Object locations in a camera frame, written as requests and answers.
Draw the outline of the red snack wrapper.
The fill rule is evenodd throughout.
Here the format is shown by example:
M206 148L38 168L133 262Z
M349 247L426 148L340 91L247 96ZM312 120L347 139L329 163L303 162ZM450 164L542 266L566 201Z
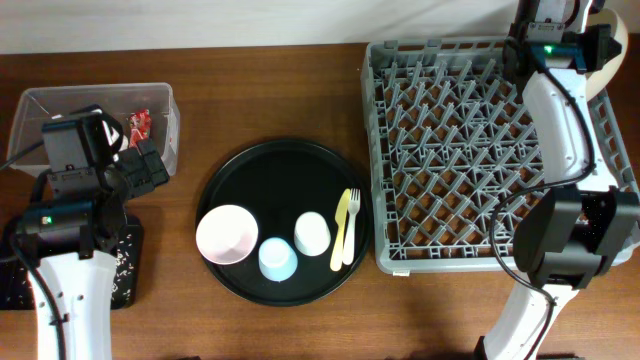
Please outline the red snack wrapper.
M141 140L150 137L152 118L148 109L135 112L128 118L130 126L129 147L135 147Z

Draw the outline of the pink bowl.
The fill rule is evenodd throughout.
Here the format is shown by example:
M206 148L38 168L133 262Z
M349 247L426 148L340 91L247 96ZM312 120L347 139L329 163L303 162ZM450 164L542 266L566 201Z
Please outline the pink bowl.
M221 205L199 221L196 245L209 262L232 265L251 254L258 235L258 223L248 210L238 205Z

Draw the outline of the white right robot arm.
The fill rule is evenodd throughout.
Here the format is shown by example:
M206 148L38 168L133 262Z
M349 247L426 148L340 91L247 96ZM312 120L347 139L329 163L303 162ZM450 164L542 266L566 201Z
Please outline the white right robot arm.
M544 196L513 236L515 286L477 359L533 359L561 309L609 271L639 216L619 189L586 100L586 74L619 54L606 25L556 42L505 40L505 73L518 84L542 153Z

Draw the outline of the beige plate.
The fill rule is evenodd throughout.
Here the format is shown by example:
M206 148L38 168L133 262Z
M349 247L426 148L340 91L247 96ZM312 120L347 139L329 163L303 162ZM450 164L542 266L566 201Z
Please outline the beige plate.
M619 55L605 61L600 70L586 74L586 99L590 101L598 95L612 80L622 65L628 50L629 33L620 15L612 9L604 8L599 13L590 15L588 25L608 24L611 26L611 36L621 45Z

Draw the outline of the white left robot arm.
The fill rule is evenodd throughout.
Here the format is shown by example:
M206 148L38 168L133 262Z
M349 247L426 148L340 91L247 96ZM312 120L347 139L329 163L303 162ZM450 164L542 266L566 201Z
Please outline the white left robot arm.
M112 290L118 266L138 257L144 237L128 200L169 176L155 144L114 154L96 140L48 140L51 168L8 233L28 271L41 359L110 359Z

